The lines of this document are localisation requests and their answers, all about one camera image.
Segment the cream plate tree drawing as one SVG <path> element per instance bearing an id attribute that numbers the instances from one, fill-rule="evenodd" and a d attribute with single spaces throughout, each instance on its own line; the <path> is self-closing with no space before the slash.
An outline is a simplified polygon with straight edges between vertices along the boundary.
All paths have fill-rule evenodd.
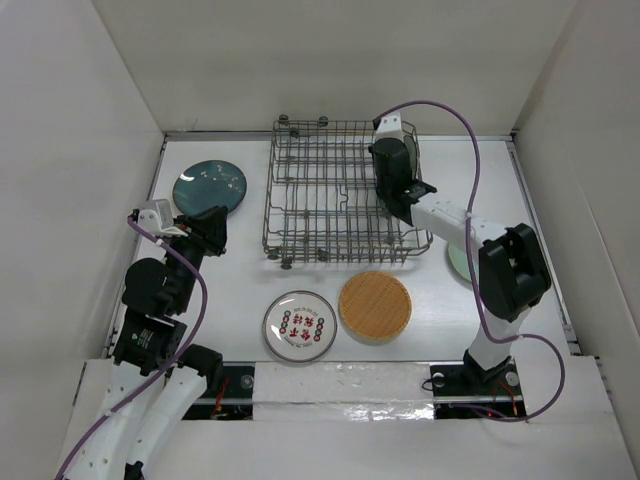
<path id="1" fill-rule="evenodd" d="M 409 155 L 409 165 L 411 169 L 412 178 L 417 179 L 418 166 L 419 166 L 418 145 L 411 135 L 405 135 L 403 137 L 403 141 Z"/>

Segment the light green flower plate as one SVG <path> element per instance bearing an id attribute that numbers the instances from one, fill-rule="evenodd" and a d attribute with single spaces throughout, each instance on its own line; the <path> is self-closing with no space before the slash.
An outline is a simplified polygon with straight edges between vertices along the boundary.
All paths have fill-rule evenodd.
<path id="1" fill-rule="evenodd" d="M 447 244 L 447 255 L 452 268 L 465 281 L 471 281 L 466 254 L 455 245 Z"/>

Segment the round woven bamboo tray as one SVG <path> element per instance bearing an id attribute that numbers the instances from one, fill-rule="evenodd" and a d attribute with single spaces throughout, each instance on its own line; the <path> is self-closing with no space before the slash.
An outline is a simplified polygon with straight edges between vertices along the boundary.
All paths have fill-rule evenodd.
<path id="1" fill-rule="evenodd" d="M 406 287 L 394 276 L 370 271 L 350 278 L 338 302 L 340 318 L 359 341 L 381 344 L 399 336 L 412 315 Z"/>

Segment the white plate red characters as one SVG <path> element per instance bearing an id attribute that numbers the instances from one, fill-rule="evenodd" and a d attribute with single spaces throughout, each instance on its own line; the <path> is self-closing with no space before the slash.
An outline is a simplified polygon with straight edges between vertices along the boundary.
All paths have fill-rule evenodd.
<path id="1" fill-rule="evenodd" d="M 337 315 L 322 296 L 304 290 L 274 300 L 262 321 L 267 348 L 278 359 L 303 364 L 323 357 L 333 345 Z"/>

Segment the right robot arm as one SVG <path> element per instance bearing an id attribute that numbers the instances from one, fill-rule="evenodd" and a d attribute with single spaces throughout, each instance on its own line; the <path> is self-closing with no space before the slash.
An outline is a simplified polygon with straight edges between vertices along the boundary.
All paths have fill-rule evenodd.
<path id="1" fill-rule="evenodd" d="M 527 224 L 502 226 L 444 198 L 418 179 L 413 154 L 403 140 L 377 139 L 369 152 L 376 193 L 389 213 L 471 255 L 481 320 L 461 372 L 467 389 L 484 393 L 506 369 L 511 345 L 530 309 L 551 287 L 537 235 Z"/>

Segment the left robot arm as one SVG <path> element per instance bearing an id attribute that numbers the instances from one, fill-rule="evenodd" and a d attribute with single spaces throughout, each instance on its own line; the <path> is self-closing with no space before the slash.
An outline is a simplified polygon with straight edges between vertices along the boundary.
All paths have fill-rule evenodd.
<path id="1" fill-rule="evenodd" d="M 201 303 L 208 303 L 200 267 L 204 258 L 225 253 L 227 216 L 225 206 L 173 216 L 166 199 L 148 201 L 128 216 L 128 226 L 164 256 L 138 260 L 126 272 L 125 315 L 97 418 L 57 478 L 149 478 L 195 400 L 223 390 L 222 355 L 194 342 L 206 311 L 199 311 L 193 326 L 177 318 L 194 288 L 201 290 Z"/>

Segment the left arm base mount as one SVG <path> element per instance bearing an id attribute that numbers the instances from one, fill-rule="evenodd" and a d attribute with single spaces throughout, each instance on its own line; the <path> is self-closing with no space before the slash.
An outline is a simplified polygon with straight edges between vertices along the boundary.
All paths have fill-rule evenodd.
<path id="1" fill-rule="evenodd" d="M 251 420 L 254 385 L 254 363 L 225 363 L 219 388 L 198 398 L 184 414 L 183 420 Z"/>

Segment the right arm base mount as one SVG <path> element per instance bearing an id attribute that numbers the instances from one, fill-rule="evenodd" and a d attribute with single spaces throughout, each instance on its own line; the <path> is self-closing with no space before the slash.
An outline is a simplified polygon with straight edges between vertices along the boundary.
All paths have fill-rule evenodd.
<path id="1" fill-rule="evenodd" d="M 435 418 L 523 418 L 527 415 L 519 375 L 514 363 L 486 383 L 464 375 L 462 363 L 429 366 L 421 389 L 433 399 Z"/>

